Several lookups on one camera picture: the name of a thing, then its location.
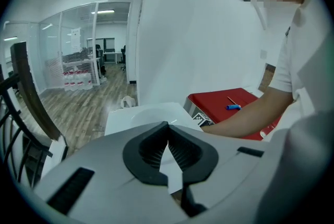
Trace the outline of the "white wall conduit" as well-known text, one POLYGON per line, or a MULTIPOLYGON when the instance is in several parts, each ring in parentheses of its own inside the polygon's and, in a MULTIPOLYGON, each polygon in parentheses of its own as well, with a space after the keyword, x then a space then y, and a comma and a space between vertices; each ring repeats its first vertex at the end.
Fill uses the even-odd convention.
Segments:
POLYGON ((264 7, 263 2, 252 1, 251 4, 255 9, 255 12, 259 18, 263 30, 266 30, 268 27, 268 19, 267 19, 267 10, 264 7))

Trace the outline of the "person's right forearm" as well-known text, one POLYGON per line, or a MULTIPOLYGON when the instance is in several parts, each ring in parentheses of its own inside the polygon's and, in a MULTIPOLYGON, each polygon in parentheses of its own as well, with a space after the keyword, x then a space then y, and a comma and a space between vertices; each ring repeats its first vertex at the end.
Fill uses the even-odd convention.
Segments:
POLYGON ((292 93, 269 87, 259 99, 235 115, 217 124, 204 126, 202 130, 208 134, 242 138, 271 124, 292 102, 292 93))

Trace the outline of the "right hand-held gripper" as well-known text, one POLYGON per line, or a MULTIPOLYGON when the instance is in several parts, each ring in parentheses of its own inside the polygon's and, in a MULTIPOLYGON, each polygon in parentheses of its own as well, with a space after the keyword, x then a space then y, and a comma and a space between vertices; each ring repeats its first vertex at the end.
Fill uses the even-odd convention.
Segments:
POLYGON ((198 124, 199 127, 210 126, 214 124, 214 122, 209 117, 200 112, 193 116, 193 120, 198 124))

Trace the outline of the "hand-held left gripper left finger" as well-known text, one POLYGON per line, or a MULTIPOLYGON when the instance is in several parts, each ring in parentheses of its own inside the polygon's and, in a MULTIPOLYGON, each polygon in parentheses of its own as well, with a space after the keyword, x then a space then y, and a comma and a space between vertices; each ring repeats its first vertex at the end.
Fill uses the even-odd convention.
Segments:
POLYGON ((167 122, 95 139, 44 176, 34 192, 69 220, 182 220, 160 172, 167 122))

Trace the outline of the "clear glass cup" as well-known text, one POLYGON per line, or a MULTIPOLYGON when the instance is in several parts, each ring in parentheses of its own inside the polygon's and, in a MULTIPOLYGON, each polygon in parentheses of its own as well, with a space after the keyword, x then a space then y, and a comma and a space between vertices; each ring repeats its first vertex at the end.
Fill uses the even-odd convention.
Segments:
POLYGON ((274 129, 275 129, 276 125, 274 123, 269 124, 268 126, 264 127, 261 131, 260 131, 260 135, 262 138, 265 138, 268 134, 270 134, 274 129))

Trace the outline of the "person's white t-shirt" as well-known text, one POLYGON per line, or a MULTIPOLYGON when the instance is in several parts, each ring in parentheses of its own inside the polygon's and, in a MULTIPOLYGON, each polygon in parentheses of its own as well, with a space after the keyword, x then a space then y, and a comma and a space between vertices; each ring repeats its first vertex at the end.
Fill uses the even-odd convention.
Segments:
POLYGON ((256 224, 316 224, 334 166, 334 25, 324 0, 297 8, 270 83, 293 103, 264 137, 271 170, 256 224))

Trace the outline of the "pack of clear water bottles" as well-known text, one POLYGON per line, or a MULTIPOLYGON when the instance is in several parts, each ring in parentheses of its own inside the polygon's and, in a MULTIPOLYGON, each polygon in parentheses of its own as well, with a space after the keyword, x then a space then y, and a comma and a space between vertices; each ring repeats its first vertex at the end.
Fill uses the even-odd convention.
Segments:
POLYGON ((92 76, 87 70, 64 72, 63 88, 65 91, 90 90, 93 88, 92 76))

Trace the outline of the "blue handled window squeegee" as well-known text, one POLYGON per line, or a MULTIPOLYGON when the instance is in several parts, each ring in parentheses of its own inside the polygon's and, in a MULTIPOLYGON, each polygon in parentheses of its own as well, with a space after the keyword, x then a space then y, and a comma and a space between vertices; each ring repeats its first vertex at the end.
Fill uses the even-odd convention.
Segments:
POLYGON ((227 97, 229 101, 232 102, 232 105, 227 105, 226 109, 227 110, 240 110, 242 107, 237 104, 236 102, 234 102, 230 97, 227 97))

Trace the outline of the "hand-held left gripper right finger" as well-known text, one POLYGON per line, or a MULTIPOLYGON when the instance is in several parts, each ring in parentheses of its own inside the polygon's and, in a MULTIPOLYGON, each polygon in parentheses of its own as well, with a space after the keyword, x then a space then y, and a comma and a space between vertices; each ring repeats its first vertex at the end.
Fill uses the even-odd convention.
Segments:
POLYGON ((267 143, 169 126, 169 149, 181 168, 181 205, 169 218, 256 220, 263 187, 252 180, 267 143))

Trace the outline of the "white plastic bag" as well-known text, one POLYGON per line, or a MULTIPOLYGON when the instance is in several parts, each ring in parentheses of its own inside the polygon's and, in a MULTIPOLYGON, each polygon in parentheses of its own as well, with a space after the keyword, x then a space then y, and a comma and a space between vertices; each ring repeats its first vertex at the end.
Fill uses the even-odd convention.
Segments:
POLYGON ((121 108, 132 108, 136 106, 136 100, 130 96, 125 96, 120 101, 121 108))

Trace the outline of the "white office desk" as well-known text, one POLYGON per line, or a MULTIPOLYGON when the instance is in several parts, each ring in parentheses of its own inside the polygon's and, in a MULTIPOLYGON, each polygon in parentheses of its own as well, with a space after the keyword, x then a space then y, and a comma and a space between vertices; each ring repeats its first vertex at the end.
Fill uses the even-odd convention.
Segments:
POLYGON ((118 64, 122 62, 123 53, 122 52, 104 52, 103 57, 106 63, 118 64), (114 57, 114 61, 110 61, 108 59, 110 56, 114 57))

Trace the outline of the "dark stair railing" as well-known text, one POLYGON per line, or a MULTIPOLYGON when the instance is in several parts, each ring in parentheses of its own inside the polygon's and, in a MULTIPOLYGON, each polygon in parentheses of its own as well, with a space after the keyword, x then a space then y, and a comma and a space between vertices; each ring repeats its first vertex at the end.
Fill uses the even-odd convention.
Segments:
POLYGON ((35 89, 26 42, 15 43, 10 52, 13 74, 4 73, 0 65, 0 168, 6 169, 18 183, 34 187, 66 158, 68 144, 35 89), (9 93, 15 87, 37 126, 46 134, 44 139, 28 128, 21 110, 14 105, 9 93))

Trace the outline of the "glass office partition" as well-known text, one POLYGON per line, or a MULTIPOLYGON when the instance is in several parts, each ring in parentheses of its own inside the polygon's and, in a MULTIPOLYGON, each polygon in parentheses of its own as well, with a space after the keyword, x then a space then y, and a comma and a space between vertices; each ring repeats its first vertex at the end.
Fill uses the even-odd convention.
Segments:
MULTIPOLYGON (((130 2, 97 2, 84 4, 53 15, 30 28, 27 46, 32 77, 39 94, 49 89, 63 89, 62 56, 72 54, 71 30, 81 28, 80 48, 96 44, 103 52, 121 52, 127 43, 130 2), (91 14, 92 11, 111 10, 113 14, 91 14)), ((100 72, 100 85, 106 73, 100 72)))

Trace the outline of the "white water dispenser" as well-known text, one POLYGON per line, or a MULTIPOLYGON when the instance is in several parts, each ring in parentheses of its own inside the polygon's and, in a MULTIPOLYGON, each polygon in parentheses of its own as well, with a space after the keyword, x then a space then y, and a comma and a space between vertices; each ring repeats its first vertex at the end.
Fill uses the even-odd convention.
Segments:
MULTIPOLYGON (((179 103, 167 102, 118 109, 110 112, 104 134, 107 136, 133 127, 162 121, 201 131, 200 126, 179 103)), ((182 189, 182 171, 168 146, 165 146, 159 171, 168 177, 169 194, 182 189)))

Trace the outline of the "red tablecloth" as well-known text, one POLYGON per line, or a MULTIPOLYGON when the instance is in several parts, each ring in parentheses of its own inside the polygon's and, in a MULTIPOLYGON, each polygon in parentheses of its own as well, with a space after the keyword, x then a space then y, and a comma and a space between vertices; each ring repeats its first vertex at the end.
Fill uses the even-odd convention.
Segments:
MULTIPOLYGON (((226 109, 227 105, 232 105, 232 102, 229 101, 227 97, 230 97, 242 108, 259 99, 243 88, 196 93, 189 95, 187 98, 209 116, 214 124, 217 124, 230 118, 239 111, 226 109)), ((263 138, 260 135, 260 131, 258 131, 242 137, 242 139, 262 140, 263 138)))

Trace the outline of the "white roll-up banner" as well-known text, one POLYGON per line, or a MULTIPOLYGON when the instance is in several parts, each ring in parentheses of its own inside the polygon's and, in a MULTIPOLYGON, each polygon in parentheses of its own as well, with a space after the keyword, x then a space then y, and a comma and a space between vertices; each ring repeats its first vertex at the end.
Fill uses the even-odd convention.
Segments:
POLYGON ((75 28, 71 30, 71 51, 72 53, 80 52, 80 38, 81 28, 75 28))

